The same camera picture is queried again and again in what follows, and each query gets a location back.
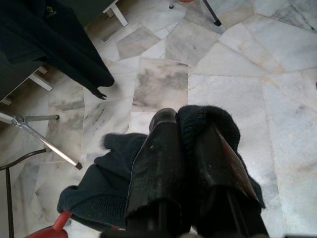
gray veined marble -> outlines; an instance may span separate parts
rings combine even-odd
[[[221,107],[232,115],[241,133],[238,152],[249,174],[263,190],[264,223],[271,237],[283,237],[286,229],[271,155],[261,78],[190,75],[188,89],[189,104]]]
[[[315,0],[254,0],[254,5],[256,13],[317,32]]]
[[[145,27],[140,27],[136,31],[117,42],[120,57],[122,59],[140,55],[148,48],[159,41],[159,37],[154,35]]]
[[[183,20],[166,38],[166,59],[196,65],[219,34]]]
[[[226,28],[254,15],[251,0],[209,0],[209,3]]]
[[[215,26],[213,23],[213,18],[209,11],[203,11],[204,6],[205,5],[201,0],[193,1],[188,6],[184,19],[191,21],[208,30],[214,31],[218,34],[222,34],[225,31],[225,27],[223,25],[220,27]]]
[[[156,112],[187,104],[188,66],[163,59],[141,59],[133,111]]]
[[[51,120],[47,131],[47,140],[74,160],[81,155],[84,113],[84,109],[59,112],[60,118]],[[64,161],[55,153],[48,153],[45,160]]]
[[[317,113],[270,82],[263,93],[286,230],[317,233]]]
[[[219,41],[272,73],[317,66],[317,34],[268,17],[254,15]]]
[[[132,97],[89,105],[85,111],[83,154],[102,153],[102,137],[108,133],[126,133],[129,128]]]
[[[84,108],[83,86],[66,75],[58,80],[49,94],[50,113]]]

dark jacket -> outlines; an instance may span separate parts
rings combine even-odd
[[[0,0],[0,50],[11,63],[45,61],[94,95],[114,79],[73,10],[56,0]]]

metal rod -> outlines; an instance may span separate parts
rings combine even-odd
[[[1,166],[1,167],[0,167],[0,171],[1,171],[1,170],[9,169],[9,168],[11,168],[12,166],[17,165],[18,163],[22,162],[23,160],[25,160],[25,159],[27,159],[27,158],[33,156],[33,155],[37,155],[37,154],[41,154],[41,153],[45,153],[45,152],[47,152],[47,148],[42,149],[42,150],[37,150],[37,151],[30,152],[30,153],[28,153],[28,154],[26,154],[26,155],[20,157],[19,159],[17,159],[17,160],[15,160],[15,161],[11,162],[10,164]]]
[[[3,121],[3,122],[8,123],[8,124],[12,124],[13,118],[14,117],[12,117],[6,113],[0,112],[0,121]]]
[[[5,180],[6,180],[6,198],[7,198],[7,205],[8,205],[9,238],[14,238],[11,178],[10,178],[9,168],[5,169]]]
[[[27,122],[29,121],[41,121],[41,120],[57,120],[59,119],[59,115],[52,116],[33,116],[33,117],[24,117]]]
[[[55,146],[53,146],[51,143],[49,143],[45,137],[43,137],[41,134],[39,134],[36,130],[34,130],[32,127],[30,127],[27,124],[21,124],[20,125],[21,129],[26,130],[28,133],[30,133],[31,135],[33,135],[34,137],[38,138],[40,141],[42,141],[47,147],[49,147],[51,150],[53,150],[55,153],[57,153],[59,156],[61,156],[64,160],[66,160],[67,162],[71,163],[73,166],[75,166],[77,169],[82,169],[82,165],[75,161],[70,159],[67,155],[65,155],[63,152],[61,152],[60,150],[58,150]]]
[[[220,26],[221,22],[218,19],[217,15],[215,14],[215,12],[213,11],[213,9],[211,8],[211,6],[209,5],[209,3],[207,2],[207,0],[203,0],[204,4],[206,5],[206,7],[208,8],[208,11],[211,13],[212,17],[214,18],[214,24],[216,26]]]

white table leg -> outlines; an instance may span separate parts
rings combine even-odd
[[[42,74],[46,74],[48,71],[46,68],[44,68],[43,66],[38,68],[38,71],[41,72]]]
[[[3,121],[4,123],[12,124],[12,119],[10,115],[4,114],[0,112],[0,121]]]
[[[106,11],[108,17],[112,18],[114,15],[113,15],[113,12],[111,9],[109,9],[108,11]]]
[[[114,15],[118,18],[118,20],[120,21],[120,23],[122,24],[122,26],[126,26],[128,24],[128,22],[125,20],[124,16],[122,15],[121,11],[119,10],[119,8],[117,7],[116,4],[112,4],[111,5],[111,10],[114,13]]]
[[[29,76],[29,79],[31,79],[33,82],[39,84],[41,87],[45,88],[48,91],[51,91],[53,89],[53,86],[47,83],[43,78],[36,74],[31,74]]]
[[[12,100],[10,98],[5,98],[1,101],[1,103],[10,106],[12,104]]]

white chair leg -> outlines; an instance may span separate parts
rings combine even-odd
[[[31,74],[29,76],[29,79],[31,79],[33,82],[39,84],[41,87],[45,88],[48,91],[51,91],[53,89],[53,86],[47,83],[43,78],[36,74]]]
[[[10,106],[12,104],[12,100],[10,98],[5,98],[1,101],[1,103],[6,104],[7,106]]]
[[[112,18],[114,16],[111,9],[109,9],[106,13],[107,13],[108,17],[110,17],[110,18]]]
[[[42,74],[46,74],[48,71],[46,68],[44,68],[43,66],[38,68],[38,71],[41,72]]]
[[[125,20],[124,16],[122,15],[121,11],[119,8],[116,6],[116,4],[111,5],[111,10],[114,13],[114,15],[118,18],[120,23],[122,24],[123,27],[125,27],[128,22]]]

